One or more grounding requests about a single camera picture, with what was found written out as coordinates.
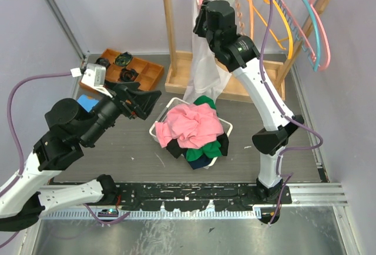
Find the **pink plastic hanger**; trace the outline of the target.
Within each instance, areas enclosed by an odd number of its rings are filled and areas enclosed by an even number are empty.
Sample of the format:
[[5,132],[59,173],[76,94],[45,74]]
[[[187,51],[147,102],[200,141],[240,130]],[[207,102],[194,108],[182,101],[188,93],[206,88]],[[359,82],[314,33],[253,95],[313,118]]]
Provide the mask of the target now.
[[313,8],[313,10],[315,12],[315,15],[317,17],[318,27],[320,29],[320,35],[321,35],[321,60],[320,60],[320,66],[319,66],[318,71],[323,71],[330,64],[330,60],[331,60],[330,45],[329,45],[329,42],[328,42],[328,38],[327,38],[327,34],[325,32],[324,25],[323,25],[323,23],[321,21],[321,18],[319,16],[317,10],[314,7],[314,4],[315,4],[316,0],[308,0],[308,2],[309,2],[309,4],[311,5],[311,7]]

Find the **black t shirt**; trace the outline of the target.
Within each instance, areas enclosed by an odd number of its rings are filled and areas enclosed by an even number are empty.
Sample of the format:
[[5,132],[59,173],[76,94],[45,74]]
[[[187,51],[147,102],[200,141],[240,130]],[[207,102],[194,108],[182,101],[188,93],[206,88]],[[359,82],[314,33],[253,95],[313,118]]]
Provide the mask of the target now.
[[[227,149],[225,150],[224,152],[224,155],[223,156],[227,156],[228,155],[228,148],[229,148],[229,139],[228,139],[228,136],[226,135],[226,137],[223,137],[221,139],[221,142],[223,142],[223,146],[225,146]],[[176,139],[173,139],[171,140],[167,146],[166,146],[166,149],[167,151],[175,158],[178,158],[180,155],[183,155],[185,157],[185,153],[187,152],[188,149],[192,149],[192,148],[182,148],[179,146],[178,142]]]

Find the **white t shirt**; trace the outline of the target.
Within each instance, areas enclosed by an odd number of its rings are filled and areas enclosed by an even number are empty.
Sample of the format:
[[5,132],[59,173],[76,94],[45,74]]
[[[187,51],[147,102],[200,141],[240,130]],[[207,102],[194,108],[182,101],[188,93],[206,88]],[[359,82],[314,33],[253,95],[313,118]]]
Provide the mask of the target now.
[[215,101],[227,86],[231,74],[216,62],[206,39],[192,35],[192,62],[183,100],[192,103],[202,95]]

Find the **pink t shirt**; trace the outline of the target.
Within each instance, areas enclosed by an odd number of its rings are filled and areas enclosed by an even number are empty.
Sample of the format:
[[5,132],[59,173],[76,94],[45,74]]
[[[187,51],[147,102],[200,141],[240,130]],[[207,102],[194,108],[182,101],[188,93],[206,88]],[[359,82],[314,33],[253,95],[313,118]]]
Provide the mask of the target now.
[[216,110],[209,104],[179,104],[169,110],[162,122],[155,123],[161,147],[176,140],[180,148],[200,149],[224,133]]

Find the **yellow plastic hanger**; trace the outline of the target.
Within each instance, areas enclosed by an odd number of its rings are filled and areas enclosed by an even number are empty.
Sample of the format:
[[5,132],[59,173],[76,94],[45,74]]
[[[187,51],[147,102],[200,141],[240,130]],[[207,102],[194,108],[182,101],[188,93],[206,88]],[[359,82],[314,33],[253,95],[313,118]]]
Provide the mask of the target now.
[[273,4],[271,4],[269,0],[263,0],[263,1],[264,3],[268,4],[270,7],[273,6],[276,9],[279,18],[282,20],[284,24],[284,27],[286,29],[286,34],[287,34],[285,38],[278,38],[272,29],[270,29],[270,34],[275,40],[275,42],[277,43],[278,47],[283,51],[287,51],[287,58],[291,59],[293,55],[293,49],[294,49],[294,40],[292,36],[292,31],[286,19],[286,16],[284,15],[283,11],[279,7],[276,0],[273,0]]

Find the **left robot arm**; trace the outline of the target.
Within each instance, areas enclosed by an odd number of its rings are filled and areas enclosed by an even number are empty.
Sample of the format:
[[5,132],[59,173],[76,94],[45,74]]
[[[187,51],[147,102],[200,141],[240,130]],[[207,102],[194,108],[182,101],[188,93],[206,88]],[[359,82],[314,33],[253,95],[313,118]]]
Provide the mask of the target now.
[[49,130],[35,143],[23,169],[1,191],[1,231],[21,231],[41,216],[81,204],[110,206],[117,201],[118,189],[111,176],[99,177],[73,187],[41,192],[48,180],[83,157],[84,147],[93,148],[107,129],[123,115],[146,120],[161,91],[142,91],[139,84],[119,83],[90,111],[72,98],[56,102],[45,114]]

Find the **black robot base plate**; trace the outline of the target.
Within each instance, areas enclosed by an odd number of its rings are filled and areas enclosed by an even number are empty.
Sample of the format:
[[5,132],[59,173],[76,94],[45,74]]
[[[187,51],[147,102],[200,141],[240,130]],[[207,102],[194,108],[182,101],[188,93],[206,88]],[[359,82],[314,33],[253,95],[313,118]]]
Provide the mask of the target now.
[[203,211],[214,204],[216,212],[248,211],[256,204],[277,203],[279,193],[261,197],[252,183],[118,183],[115,198],[122,210],[156,212]]

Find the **green t shirt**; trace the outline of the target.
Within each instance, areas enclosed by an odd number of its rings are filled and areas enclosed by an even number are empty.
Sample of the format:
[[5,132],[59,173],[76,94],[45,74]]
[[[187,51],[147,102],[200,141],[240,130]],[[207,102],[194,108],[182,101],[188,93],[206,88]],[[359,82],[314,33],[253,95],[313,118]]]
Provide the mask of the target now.
[[225,146],[222,145],[223,142],[221,142],[221,139],[223,137],[226,137],[226,135],[218,136],[216,141],[206,143],[200,149],[188,149],[185,153],[186,160],[194,161],[202,155],[206,155],[207,157],[212,159],[215,157],[223,156],[225,150],[227,149]]

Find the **navy blue t shirt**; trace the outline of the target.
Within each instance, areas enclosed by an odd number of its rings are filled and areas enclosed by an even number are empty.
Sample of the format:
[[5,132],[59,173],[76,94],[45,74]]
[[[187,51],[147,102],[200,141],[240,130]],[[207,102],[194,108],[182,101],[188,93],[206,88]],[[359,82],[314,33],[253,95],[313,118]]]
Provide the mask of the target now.
[[208,166],[211,164],[212,160],[212,158],[202,155],[194,161],[188,161],[188,164],[193,170],[196,170]]

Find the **light blue metal-hook hanger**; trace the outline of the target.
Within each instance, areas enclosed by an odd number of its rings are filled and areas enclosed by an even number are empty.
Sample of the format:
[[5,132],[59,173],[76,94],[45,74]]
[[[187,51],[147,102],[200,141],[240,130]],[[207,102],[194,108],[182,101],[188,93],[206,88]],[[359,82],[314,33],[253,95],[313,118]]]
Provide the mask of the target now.
[[317,23],[317,17],[311,5],[309,4],[308,0],[300,0],[303,5],[305,6],[308,12],[308,18],[311,20],[313,24],[313,31],[315,36],[315,48],[312,47],[310,41],[308,40],[308,36],[303,31],[302,26],[300,25],[299,21],[296,20],[294,14],[292,13],[291,9],[287,6],[284,0],[276,0],[278,6],[282,10],[284,16],[287,17],[287,23],[291,28],[291,32],[293,37],[297,41],[301,41],[302,43],[302,50],[307,53],[308,61],[313,69],[313,71],[317,72],[320,66],[321,60],[321,35],[320,29]]

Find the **orange plastic hanger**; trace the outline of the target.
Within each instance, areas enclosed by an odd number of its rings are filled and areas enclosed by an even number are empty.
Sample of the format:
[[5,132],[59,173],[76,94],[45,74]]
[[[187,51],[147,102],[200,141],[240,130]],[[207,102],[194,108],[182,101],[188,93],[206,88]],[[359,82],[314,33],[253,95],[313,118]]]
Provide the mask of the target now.
[[[248,36],[253,40],[254,39],[254,7],[253,0],[246,0],[248,6],[248,20],[249,20],[249,33]],[[241,10],[240,0],[235,0],[235,9],[236,14],[239,20],[240,34],[246,35],[246,24],[243,21],[243,11]]]

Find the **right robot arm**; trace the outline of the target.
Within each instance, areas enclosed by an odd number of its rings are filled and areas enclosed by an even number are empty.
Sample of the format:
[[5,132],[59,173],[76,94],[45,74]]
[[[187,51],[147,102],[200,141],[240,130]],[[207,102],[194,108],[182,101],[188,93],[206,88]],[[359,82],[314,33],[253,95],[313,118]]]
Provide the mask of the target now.
[[243,85],[261,116],[263,128],[252,137],[260,152],[256,192],[262,203],[272,204],[283,185],[277,159],[304,119],[284,104],[253,41],[237,33],[235,11],[227,1],[203,1],[193,32],[206,39],[214,57]]

